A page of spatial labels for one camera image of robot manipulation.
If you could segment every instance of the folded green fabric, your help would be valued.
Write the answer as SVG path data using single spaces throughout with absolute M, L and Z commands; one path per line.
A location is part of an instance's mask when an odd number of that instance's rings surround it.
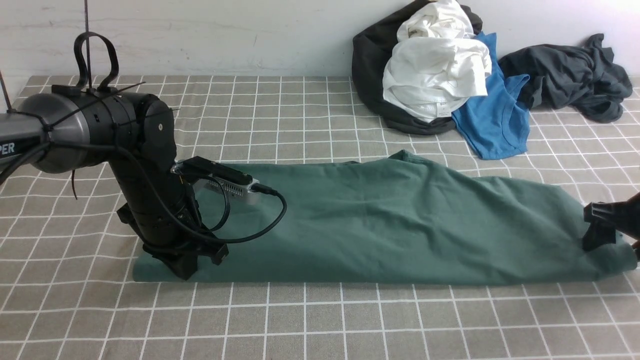
M 282 193 L 289 210 L 263 237 L 229 245 L 220 266 L 201 257 L 189 281 L 507 285 L 595 281 L 637 266 L 622 238 L 582 250 L 583 207 L 558 186 L 467 177 L 404 151 L 368 163 L 231 166 Z M 205 190 L 198 201 L 205 223 L 217 223 L 222 196 Z M 266 195 L 232 202 L 217 235 L 255 233 L 279 211 Z M 133 276 L 181 281 L 146 253 Z

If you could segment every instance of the black hoodie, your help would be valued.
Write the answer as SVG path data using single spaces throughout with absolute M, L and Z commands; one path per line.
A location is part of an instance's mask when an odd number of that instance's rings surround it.
M 592 35 L 584 47 L 525 47 L 498 64 L 506 77 L 531 77 L 518 98 L 529 109 L 571 105 L 587 119 L 613 122 L 622 116 L 622 100 L 631 96 L 633 87 L 625 69 L 613 63 L 613 50 L 602 47 L 603 39 L 603 34 Z

